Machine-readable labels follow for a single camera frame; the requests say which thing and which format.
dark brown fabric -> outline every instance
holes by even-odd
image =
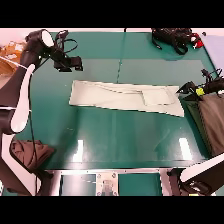
[[[217,95],[205,95],[199,101],[205,134],[211,145],[212,155],[224,152],[224,98]]]
[[[44,145],[41,141],[35,141],[37,152],[37,167],[32,141],[15,140],[12,142],[11,150],[14,155],[30,170],[38,168],[53,152],[54,149]]]

green table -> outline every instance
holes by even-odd
[[[31,83],[35,139],[55,148],[43,169],[189,166],[210,157],[184,102],[184,118],[69,105],[75,79],[180,86],[187,81],[202,83],[196,62],[209,71],[214,69],[204,48],[194,50],[189,46],[189,52],[179,56],[172,47],[162,44],[160,51],[148,33],[80,32],[70,33],[69,37],[79,44],[70,56],[82,57],[84,71],[59,73],[48,61]],[[175,66],[186,60],[189,69]],[[163,71],[163,63],[173,70]],[[31,139],[29,125],[17,137]],[[193,160],[183,158],[180,138],[187,139]],[[84,141],[80,163],[73,162],[78,140]]]

